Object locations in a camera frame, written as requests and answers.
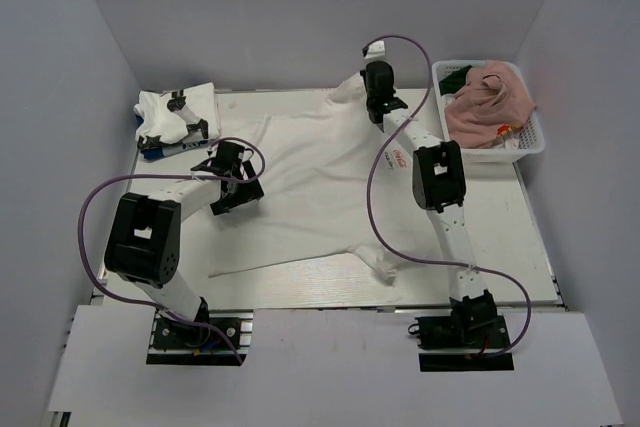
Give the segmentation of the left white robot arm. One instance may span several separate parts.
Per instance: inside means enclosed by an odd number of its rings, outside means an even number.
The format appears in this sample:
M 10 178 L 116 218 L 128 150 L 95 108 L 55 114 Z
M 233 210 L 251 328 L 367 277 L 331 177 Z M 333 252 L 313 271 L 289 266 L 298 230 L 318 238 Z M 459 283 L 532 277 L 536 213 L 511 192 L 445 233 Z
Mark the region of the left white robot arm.
M 178 320 L 177 334 L 188 345 L 205 343 L 212 324 L 206 301 L 178 272 L 182 223 L 205 207 L 218 216 L 263 198 L 255 157 L 264 158 L 252 144 L 223 138 L 189 175 L 173 176 L 171 185 L 151 194 L 128 192 L 119 201 L 104 265 Z

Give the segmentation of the dark green t-shirt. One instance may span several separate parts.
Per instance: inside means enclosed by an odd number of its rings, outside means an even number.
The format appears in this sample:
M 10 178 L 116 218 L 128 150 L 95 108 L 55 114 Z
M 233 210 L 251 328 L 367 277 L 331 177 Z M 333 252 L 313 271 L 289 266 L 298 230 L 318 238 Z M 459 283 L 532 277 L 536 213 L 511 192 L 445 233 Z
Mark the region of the dark green t-shirt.
M 438 83 L 440 94 L 455 95 L 460 91 L 467 84 L 467 75 L 471 69 L 471 65 L 465 65 L 443 77 Z

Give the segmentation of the white red-print t-shirt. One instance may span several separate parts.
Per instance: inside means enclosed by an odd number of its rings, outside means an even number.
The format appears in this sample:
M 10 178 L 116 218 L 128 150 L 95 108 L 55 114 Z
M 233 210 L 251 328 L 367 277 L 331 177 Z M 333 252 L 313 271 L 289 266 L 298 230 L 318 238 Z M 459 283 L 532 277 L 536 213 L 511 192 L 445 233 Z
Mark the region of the white red-print t-shirt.
M 395 279 L 401 260 L 373 234 L 366 183 L 373 173 L 374 216 L 384 238 L 409 251 L 420 221 L 411 163 L 396 143 L 374 161 L 385 137 L 368 119 L 359 75 L 330 92 L 316 111 L 244 122 L 236 133 L 264 154 L 264 197 L 215 219 L 209 277 L 351 253 L 381 281 Z

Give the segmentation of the folded blue t-shirt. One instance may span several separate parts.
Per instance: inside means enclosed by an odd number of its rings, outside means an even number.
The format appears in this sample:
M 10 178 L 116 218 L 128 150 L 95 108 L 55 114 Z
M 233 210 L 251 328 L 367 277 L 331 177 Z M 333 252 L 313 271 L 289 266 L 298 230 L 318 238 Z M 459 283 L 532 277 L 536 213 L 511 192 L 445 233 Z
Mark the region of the folded blue t-shirt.
M 188 136 L 174 144 L 167 144 L 159 136 L 138 136 L 136 145 L 146 161 L 152 162 L 189 150 L 204 147 L 208 144 L 209 124 L 201 119 L 195 124 L 187 125 Z

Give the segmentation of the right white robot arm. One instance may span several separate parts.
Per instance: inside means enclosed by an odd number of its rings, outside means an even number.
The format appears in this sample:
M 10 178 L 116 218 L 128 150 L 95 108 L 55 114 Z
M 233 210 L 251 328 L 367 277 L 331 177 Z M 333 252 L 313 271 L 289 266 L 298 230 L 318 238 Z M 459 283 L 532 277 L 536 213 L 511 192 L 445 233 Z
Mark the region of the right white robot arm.
M 441 260 L 422 262 L 449 268 L 451 314 L 447 333 L 462 345 L 480 342 L 486 346 L 498 314 L 476 266 L 466 229 L 466 179 L 461 149 L 454 141 L 434 136 L 415 120 L 416 114 L 396 95 L 390 64 L 383 60 L 369 61 L 360 75 L 369 119 L 385 137 L 374 161 L 378 162 L 393 142 L 411 157 L 412 195 L 431 222 L 443 255 Z

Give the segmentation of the pink t-shirt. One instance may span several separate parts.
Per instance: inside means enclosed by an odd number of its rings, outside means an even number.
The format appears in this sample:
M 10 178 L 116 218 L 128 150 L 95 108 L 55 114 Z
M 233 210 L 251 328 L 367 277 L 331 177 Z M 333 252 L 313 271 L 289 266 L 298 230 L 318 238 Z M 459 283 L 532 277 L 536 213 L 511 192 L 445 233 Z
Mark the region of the pink t-shirt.
M 489 149 L 521 130 L 535 107 L 515 70 L 490 60 L 469 69 L 444 116 L 450 139 L 460 147 Z

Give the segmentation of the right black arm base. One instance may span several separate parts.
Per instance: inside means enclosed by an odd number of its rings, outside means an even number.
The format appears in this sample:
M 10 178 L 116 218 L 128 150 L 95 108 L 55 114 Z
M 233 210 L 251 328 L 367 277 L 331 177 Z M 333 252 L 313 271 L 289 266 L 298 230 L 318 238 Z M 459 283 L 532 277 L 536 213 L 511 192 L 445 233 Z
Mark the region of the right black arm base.
M 421 372 L 508 372 L 515 368 L 511 353 L 496 355 L 510 345 L 503 316 L 467 337 L 448 316 L 417 317 L 407 333 L 417 341 Z

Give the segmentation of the folded white printed t-shirt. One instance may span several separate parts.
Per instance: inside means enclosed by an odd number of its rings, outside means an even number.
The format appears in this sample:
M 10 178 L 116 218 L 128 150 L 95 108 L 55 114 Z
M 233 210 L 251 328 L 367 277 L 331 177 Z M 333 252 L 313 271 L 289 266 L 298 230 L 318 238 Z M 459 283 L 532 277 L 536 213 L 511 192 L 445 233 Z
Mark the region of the folded white printed t-shirt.
M 133 107 L 137 147 L 148 150 L 210 141 L 221 135 L 214 84 L 155 93 L 141 91 Z

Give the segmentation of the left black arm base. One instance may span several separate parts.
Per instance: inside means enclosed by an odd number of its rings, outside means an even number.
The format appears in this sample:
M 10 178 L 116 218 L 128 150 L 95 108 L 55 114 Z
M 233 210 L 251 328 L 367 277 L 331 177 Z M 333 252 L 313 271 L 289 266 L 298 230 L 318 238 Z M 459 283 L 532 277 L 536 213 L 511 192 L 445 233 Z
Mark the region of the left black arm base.
M 253 315 L 241 313 L 210 314 L 210 323 L 221 330 L 246 358 L 253 330 Z M 164 366 L 239 366 L 238 358 L 216 331 L 179 324 L 159 314 L 155 315 L 147 350 L 148 365 Z

